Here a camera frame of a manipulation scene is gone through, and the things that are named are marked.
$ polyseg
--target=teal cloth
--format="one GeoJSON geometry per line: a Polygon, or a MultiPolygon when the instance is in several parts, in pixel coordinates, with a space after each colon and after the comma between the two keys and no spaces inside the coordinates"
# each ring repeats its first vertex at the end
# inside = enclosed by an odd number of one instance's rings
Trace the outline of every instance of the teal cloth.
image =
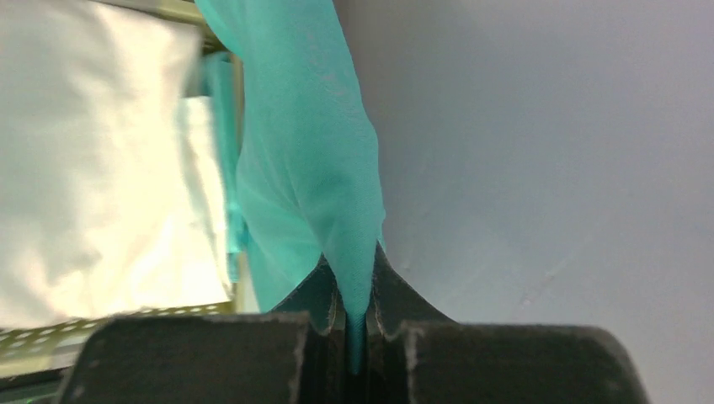
{"type": "Polygon", "coordinates": [[[329,261],[360,369],[375,247],[385,217],[377,137],[332,0],[196,0],[243,60],[237,198],[261,310],[329,261]]]}
{"type": "Polygon", "coordinates": [[[226,250],[228,278],[238,281],[237,255],[241,252],[242,212],[237,197],[236,167],[238,164],[237,103],[233,91],[233,64],[227,52],[208,55],[201,69],[203,93],[211,98],[216,150],[223,179],[226,205],[226,250]]]}

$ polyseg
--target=white cloth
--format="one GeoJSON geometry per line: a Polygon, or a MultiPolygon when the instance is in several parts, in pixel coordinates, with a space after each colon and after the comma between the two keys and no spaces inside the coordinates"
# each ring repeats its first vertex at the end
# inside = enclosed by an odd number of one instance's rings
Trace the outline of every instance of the white cloth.
{"type": "Polygon", "coordinates": [[[199,49],[122,8],[0,3],[0,327],[228,299],[175,120],[199,49]]]}

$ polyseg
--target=folded white cloth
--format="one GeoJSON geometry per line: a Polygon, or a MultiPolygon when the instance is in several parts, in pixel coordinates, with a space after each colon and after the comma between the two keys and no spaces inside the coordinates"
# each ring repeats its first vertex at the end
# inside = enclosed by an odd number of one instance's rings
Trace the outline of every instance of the folded white cloth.
{"type": "Polygon", "coordinates": [[[2,2],[0,328],[228,300],[176,125],[199,50],[122,8],[2,2]]]}

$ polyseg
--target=laundry basket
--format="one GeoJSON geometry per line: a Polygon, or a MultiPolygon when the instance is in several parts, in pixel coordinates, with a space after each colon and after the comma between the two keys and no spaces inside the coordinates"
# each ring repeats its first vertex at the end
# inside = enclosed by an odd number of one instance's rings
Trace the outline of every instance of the laundry basket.
{"type": "MultiPolygon", "coordinates": [[[[149,13],[162,19],[194,24],[204,32],[204,53],[223,51],[216,36],[205,24],[198,9],[192,2],[185,0],[99,0],[114,6],[132,8],[149,13]]],[[[236,72],[235,94],[238,94],[237,105],[242,105],[242,66],[237,58],[232,59],[236,72]]],[[[231,314],[236,312],[256,311],[257,306],[251,302],[250,277],[241,259],[239,265],[241,281],[233,285],[233,301],[212,305],[177,307],[172,309],[144,310],[130,316],[210,316],[231,314]],[[248,294],[248,305],[244,303],[248,294]]],[[[36,329],[0,329],[0,384],[14,380],[19,375],[28,375],[48,370],[64,369],[72,366],[82,349],[83,343],[106,320],[74,320],[36,329]]],[[[22,401],[14,401],[3,396],[0,388],[0,403],[30,402],[27,397],[22,401]]]]}

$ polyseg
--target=gray surface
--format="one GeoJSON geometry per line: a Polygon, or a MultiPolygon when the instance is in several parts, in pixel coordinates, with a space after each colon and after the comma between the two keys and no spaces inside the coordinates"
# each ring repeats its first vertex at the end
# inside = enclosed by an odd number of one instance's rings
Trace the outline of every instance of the gray surface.
{"type": "Polygon", "coordinates": [[[588,323],[714,402],[714,3],[345,0],[388,254],[456,319],[588,323]]]}

